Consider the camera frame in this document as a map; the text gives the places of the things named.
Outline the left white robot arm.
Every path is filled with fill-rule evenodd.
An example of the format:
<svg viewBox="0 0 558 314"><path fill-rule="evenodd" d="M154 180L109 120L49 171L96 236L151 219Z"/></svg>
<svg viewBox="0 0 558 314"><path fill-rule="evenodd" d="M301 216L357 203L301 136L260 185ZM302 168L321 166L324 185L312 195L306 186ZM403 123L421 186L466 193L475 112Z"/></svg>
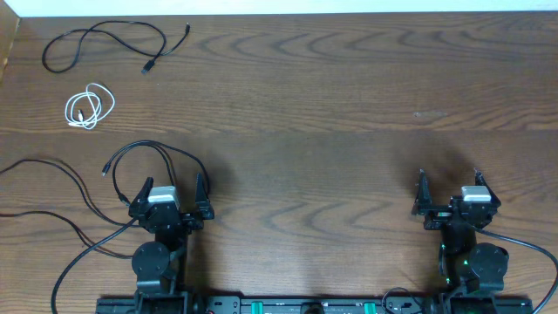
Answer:
<svg viewBox="0 0 558 314"><path fill-rule="evenodd" d="M188 237L214 219L202 174L196 176L194 210L184 212L174 186L155 187L153 178L129 206L128 214L154 240L140 245L133 254L136 274L135 313L203 313L202 296L183 287Z"/></svg>

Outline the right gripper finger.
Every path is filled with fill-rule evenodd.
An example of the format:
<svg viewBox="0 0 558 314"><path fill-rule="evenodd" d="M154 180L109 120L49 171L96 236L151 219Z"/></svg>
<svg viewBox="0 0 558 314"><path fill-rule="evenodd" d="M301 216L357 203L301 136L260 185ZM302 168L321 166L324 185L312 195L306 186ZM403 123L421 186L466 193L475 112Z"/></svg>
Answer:
<svg viewBox="0 0 558 314"><path fill-rule="evenodd" d="M483 173L478 169L474 169L474 180L476 186L481 186L487 189L488 193L491 196L491 203L494 206L499 207L501 205L500 198L494 193L494 191L488 186Z"/></svg>
<svg viewBox="0 0 558 314"><path fill-rule="evenodd" d="M412 207L413 215L426 215L433 209L432 196L430 193L428 180L426 178L425 170L419 170L418 178L418 192Z"/></svg>

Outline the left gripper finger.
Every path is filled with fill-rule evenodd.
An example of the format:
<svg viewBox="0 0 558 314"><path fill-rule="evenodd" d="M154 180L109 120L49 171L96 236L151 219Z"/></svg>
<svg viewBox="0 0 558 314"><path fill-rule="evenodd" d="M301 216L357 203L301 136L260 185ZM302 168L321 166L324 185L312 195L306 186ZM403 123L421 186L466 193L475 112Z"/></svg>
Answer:
<svg viewBox="0 0 558 314"><path fill-rule="evenodd" d="M214 219L214 208L208 198L202 174L196 176L196 189L194 202L202 219Z"/></svg>
<svg viewBox="0 0 558 314"><path fill-rule="evenodd" d="M149 209L148 196L152 188L153 188L153 177L147 177L143 187L141 188L139 193L136 195L136 197L129 205L128 208L129 214L145 214L148 211Z"/></svg>

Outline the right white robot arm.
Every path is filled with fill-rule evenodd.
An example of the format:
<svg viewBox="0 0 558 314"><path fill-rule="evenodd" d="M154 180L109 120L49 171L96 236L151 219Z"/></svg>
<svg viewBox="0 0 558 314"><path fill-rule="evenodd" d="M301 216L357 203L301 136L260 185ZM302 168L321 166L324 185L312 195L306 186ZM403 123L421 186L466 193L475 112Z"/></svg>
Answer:
<svg viewBox="0 0 558 314"><path fill-rule="evenodd" d="M447 290L425 300L425 313L495 313L494 294L504 288L509 254L489 242L477 242L476 234L490 224L501 205L483 174L475 172L474 184L446 205L436 205L425 171L418 177L412 213L424 218L424 229L441 234L439 273Z"/></svg>

